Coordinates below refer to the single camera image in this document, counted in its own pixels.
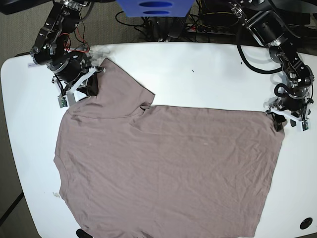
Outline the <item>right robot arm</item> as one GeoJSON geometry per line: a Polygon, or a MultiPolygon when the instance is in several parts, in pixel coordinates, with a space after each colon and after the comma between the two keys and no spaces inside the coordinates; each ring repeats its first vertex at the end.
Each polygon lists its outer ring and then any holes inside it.
{"type": "Polygon", "coordinates": [[[81,16],[86,6],[89,8],[86,16],[89,16],[94,7],[92,0],[55,2],[30,51],[35,64],[47,66],[54,74],[53,83],[62,96],[71,89],[86,96],[96,96],[99,92],[97,74],[102,69],[92,66],[88,43],[80,40],[81,46],[71,46],[70,35],[78,33],[79,24],[86,20],[81,16]]]}

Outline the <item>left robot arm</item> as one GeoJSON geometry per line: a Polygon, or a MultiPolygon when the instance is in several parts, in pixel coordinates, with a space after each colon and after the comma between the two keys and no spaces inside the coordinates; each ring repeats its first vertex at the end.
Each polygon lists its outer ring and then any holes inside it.
{"type": "Polygon", "coordinates": [[[259,10],[251,18],[247,17],[243,8],[245,1],[230,0],[227,5],[237,17],[240,26],[237,29],[237,49],[244,64],[252,71],[260,74],[275,74],[283,72],[286,76],[284,83],[274,88],[277,97],[270,103],[267,114],[271,115],[277,131],[281,130],[282,123],[290,119],[291,126],[301,131],[310,128],[310,105],[313,101],[314,75],[310,67],[300,59],[293,41],[287,36],[295,33],[282,20],[273,1],[268,1],[268,10],[259,10]],[[255,40],[268,48],[270,58],[280,65],[278,69],[263,70],[252,66],[246,59],[242,47],[242,30],[246,29],[255,40]]]}

